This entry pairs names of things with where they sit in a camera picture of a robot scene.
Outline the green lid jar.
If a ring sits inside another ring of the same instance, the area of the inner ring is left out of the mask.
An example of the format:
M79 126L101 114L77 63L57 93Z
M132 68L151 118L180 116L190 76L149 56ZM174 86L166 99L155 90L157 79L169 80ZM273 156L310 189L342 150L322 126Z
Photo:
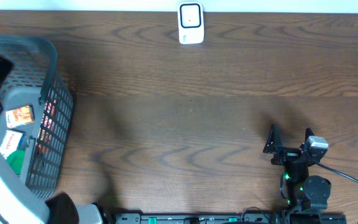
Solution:
M21 174L21 169L22 169L22 166L23 166L24 157L25 157L25 151L16 150L12 154L10 154L6 159L6 162L9 164L11 169L17 175Z

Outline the white Panadol medicine box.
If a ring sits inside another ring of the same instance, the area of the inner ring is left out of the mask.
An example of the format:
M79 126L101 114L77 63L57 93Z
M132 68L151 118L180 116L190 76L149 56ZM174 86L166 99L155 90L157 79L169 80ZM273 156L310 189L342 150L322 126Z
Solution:
M7 159L14 151L19 149L24 137L25 133L23 132L7 130L0 145L0 153L3 158Z

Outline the red Top chocolate bar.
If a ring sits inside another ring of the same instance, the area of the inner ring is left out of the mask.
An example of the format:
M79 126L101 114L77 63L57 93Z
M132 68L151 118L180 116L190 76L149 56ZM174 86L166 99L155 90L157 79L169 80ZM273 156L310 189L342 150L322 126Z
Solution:
M51 102L45 104L45 114L42 116L41 127L38 134L38 142L35 143L37 154L41 157L47 157L52 147L59 147L60 140L57 133L57 124L54 120L57 117L58 99L54 98Z

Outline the orange juice carton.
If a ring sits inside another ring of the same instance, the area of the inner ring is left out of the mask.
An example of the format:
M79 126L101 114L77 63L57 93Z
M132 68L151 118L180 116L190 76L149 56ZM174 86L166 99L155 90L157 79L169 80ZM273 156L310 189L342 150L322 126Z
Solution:
M30 105L22 106L5 112L6 125L9 129L25 126L35 122L33 109Z

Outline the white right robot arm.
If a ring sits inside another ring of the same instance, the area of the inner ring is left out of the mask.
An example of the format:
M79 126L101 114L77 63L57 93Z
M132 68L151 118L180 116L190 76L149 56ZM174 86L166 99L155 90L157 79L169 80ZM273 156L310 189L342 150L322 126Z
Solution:
M271 223L322 223L322 211L328 207L331 182L318 175L310 175L309 167L316 165L328 151L325 138L316 136L310 128L299 147L285 147L278 126L271 125L263 152L272 154L271 164L283 166L280 193L288 208L275 212Z

